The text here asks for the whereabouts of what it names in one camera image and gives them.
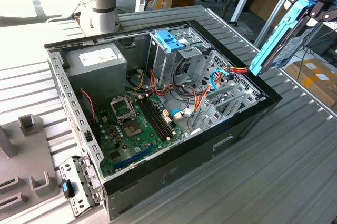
floor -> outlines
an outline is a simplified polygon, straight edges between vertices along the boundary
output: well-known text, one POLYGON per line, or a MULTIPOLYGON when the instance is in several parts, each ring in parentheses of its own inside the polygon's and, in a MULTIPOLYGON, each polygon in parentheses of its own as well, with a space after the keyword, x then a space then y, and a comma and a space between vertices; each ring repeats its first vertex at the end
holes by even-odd
MULTIPOLYGON (((68 9, 76 4, 76 0, 0 0, 0 27, 24 25, 32 23, 42 23, 51 17, 64 14, 68 9)), ((223 2, 217 0, 196 0, 195 5, 208 7, 220 15, 223 2)), ((135 0, 117 1, 117 9, 122 12, 134 12, 135 0)), ((235 2, 230 5, 225 15, 225 20, 229 20, 234 13, 235 2)), ((252 12, 242 12, 239 18, 254 32, 253 39, 256 39, 265 21, 252 12)))

yellow wire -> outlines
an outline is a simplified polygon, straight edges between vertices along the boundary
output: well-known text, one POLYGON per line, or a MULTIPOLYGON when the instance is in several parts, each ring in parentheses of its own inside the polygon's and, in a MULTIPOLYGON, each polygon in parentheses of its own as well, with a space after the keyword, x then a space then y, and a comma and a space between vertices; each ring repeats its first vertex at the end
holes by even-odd
POLYGON ((246 70, 246 69, 247 69, 247 67, 244 67, 244 68, 239 68, 239 67, 230 67, 230 69, 246 70))
POLYGON ((139 83, 139 85, 136 88, 133 88, 134 90, 139 90, 142 88, 143 86, 143 79, 144 79, 144 74, 142 74, 142 78, 141 78, 141 82, 139 83))

blue wire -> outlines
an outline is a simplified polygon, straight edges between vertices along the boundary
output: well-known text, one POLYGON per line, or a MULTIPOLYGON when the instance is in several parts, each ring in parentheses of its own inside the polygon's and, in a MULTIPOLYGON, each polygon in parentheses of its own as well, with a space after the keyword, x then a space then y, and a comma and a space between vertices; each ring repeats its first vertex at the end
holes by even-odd
POLYGON ((221 73, 223 73, 224 75, 228 75, 228 74, 229 74, 228 72, 224 71, 223 69, 216 69, 214 72, 212 72, 212 74, 211 74, 211 85, 213 86, 214 90, 217 90, 217 89, 216 89, 216 86, 215 86, 215 83, 214 83, 214 81, 213 81, 213 76, 214 76, 214 74, 215 74, 216 72, 221 72, 221 73))
POLYGON ((181 112, 179 109, 175 109, 171 112, 171 116, 173 116, 174 114, 178 113, 178 112, 181 112))
POLYGON ((152 7, 154 6, 155 3, 156 3, 156 0, 153 1, 151 7, 148 10, 152 10, 152 7))

connector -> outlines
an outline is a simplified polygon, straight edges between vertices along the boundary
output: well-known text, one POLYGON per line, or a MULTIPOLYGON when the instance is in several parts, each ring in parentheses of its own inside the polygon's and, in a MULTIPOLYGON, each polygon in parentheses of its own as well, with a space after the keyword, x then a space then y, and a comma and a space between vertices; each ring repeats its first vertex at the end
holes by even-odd
POLYGON ((183 116, 181 115, 181 112, 176 112, 173 117, 176 119, 176 120, 180 120, 183 118, 183 116))
POLYGON ((172 122, 172 120, 169 118, 169 116, 164 117, 164 121, 166 121, 167 124, 172 122))
POLYGON ((163 116, 166 117, 166 116, 169 116, 170 113, 169 111, 167 111, 166 109, 163 110, 163 116))

motherboard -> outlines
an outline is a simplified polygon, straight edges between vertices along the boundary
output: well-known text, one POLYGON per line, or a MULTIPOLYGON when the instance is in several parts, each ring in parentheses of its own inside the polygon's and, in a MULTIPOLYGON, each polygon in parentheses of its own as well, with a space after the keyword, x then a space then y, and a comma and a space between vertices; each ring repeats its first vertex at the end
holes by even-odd
POLYGON ((176 123, 165 120, 165 108, 156 94, 133 100, 125 96, 111 103, 100 112, 97 129, 104 177, 186 137, 176 123))

